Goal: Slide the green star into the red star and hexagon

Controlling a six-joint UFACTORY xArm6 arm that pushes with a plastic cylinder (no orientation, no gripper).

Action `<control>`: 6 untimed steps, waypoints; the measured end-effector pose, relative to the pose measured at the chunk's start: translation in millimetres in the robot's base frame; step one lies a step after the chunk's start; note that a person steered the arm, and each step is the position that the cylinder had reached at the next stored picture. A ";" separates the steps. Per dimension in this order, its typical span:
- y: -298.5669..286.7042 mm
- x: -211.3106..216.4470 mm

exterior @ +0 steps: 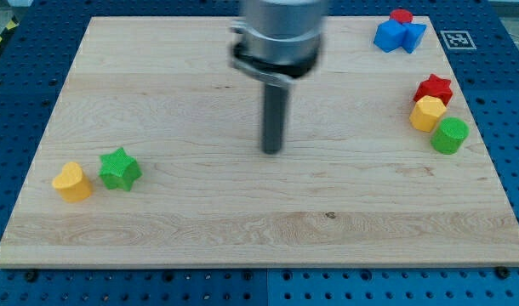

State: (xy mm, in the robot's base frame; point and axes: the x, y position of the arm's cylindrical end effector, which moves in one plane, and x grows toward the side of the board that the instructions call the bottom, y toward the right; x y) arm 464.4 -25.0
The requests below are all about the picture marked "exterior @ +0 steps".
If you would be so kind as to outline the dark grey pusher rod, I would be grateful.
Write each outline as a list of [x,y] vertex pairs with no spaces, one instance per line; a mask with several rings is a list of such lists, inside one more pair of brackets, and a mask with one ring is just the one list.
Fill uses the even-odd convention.
[[289,91],[266,83],[263,94],[261,149],[272,155],[282,148]]

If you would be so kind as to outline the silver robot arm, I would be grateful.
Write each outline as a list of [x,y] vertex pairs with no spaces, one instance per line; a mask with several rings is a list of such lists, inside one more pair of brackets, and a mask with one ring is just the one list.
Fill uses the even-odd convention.
[[231,24],[240,37],[231,47],[231,66],[264,85],[261,149],[266,154],[282,149],[291,89],[317,63],[327,6],[323,0],[248,0]]

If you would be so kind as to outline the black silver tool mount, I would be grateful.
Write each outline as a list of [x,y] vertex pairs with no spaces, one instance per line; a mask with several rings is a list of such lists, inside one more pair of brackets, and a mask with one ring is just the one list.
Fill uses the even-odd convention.
[[231,47],[230,66],[255,80],[279,88],[290,88],[308,74],[322,49],[322,29],[284,39],[257,32],[243,20],[234,20],[231,31],[241,40]]

